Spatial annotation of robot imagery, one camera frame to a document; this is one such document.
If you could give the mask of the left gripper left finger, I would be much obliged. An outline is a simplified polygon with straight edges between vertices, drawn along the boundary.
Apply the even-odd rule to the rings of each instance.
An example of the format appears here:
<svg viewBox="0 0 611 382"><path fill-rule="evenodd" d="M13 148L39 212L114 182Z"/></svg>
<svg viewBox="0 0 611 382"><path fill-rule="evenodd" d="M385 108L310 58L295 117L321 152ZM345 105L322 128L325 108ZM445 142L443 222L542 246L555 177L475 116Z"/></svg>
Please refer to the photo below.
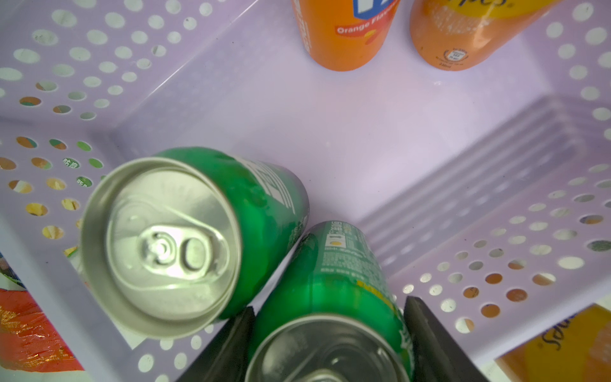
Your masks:
<svg viewBox="0 0 611 382"><path fill-rule="evenodd" d="M255 319L253 307L247 307L229 319L178 381L245 381L248 346Z"/></svg>

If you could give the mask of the orange Fanta can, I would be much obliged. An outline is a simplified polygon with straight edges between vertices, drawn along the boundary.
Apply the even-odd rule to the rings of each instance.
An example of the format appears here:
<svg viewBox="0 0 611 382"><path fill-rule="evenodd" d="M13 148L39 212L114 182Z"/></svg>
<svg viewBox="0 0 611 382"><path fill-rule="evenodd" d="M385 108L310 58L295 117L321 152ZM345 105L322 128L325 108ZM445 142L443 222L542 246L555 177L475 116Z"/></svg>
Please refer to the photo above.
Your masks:
<svg viewBox="0 0 611 382"><path fill-rule="evenodd" d="M348 72L378 54L399 0L292 0L302 43L324 68Z"/></svg>

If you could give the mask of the green sprite can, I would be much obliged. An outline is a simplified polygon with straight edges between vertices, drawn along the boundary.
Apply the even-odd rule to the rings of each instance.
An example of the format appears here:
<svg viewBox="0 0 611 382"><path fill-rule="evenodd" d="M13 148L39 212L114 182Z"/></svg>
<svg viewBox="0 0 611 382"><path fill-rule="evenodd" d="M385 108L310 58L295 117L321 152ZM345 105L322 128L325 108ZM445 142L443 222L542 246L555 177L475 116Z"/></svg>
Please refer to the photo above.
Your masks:
<svg viewBox="0 0 611 382"><path fill-rule="evenodd" d="M85 278L103 310L145 337L186 337L237 315L310 215L288 169L204 147L126 162L84 211Z"/></svg>
<svg viewBox="0 0 611 382"><path fill-rule="evenodd" d="M261 307L248 381L411 381L410 333L356 226L326 221L299 241Z"/></svg>

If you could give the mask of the green Sprite can front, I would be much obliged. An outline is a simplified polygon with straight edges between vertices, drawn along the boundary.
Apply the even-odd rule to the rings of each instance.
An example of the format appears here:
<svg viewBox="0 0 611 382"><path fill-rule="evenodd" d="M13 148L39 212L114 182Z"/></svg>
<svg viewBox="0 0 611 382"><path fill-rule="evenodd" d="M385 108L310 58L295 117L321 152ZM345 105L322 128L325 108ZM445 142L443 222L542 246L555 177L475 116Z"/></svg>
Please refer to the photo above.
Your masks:
<svg viewBox="0 0 611 382"><path fill-rule="evenodd" d="M411 381L410 333L356 226L326 221L299 241L261 307L248 381Z"/></svg>

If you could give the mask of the purple plastic basket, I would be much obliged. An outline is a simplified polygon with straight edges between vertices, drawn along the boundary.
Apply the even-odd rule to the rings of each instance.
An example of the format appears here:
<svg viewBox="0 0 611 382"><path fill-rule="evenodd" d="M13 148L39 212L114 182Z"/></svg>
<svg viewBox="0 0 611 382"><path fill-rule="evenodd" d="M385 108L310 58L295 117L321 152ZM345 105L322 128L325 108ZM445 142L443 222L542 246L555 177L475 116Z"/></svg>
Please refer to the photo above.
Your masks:
<svg viewBox="0 0 611 382"><path fill-rule="evenodd" d="M463 72L421 59L410 10L338 73L288 1L2 2L1 253L92 380L176 380L220 329L129 333L68 259L101 179L176 146L293 171L477 364L610 293L609 2Z"/></svg>

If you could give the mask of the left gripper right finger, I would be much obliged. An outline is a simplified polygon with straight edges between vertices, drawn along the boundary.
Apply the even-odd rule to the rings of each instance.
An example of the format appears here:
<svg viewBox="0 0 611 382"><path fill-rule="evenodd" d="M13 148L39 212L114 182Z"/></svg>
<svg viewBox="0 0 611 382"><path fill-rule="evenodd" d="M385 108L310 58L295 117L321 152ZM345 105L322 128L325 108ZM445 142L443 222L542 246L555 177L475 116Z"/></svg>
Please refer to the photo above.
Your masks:
<svg viewBox="0 0 611 382"><path fill-rule="evenodd" d="M406 298L404 321L414 346L415 381L488 381L422 299Z"/></svg>

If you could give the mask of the orange gold can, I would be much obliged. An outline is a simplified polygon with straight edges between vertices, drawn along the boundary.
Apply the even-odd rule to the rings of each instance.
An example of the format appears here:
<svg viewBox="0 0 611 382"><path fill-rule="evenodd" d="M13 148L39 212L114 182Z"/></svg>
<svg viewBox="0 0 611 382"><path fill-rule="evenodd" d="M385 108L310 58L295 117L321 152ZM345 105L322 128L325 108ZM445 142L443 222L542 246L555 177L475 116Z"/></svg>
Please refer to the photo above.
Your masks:
<svg viewBox="0 0 611 382"><path fill-rule="evenodd" d="M429 65L462 71L482 63L556 4L555 0L415 1L411 40Z"/></svg>

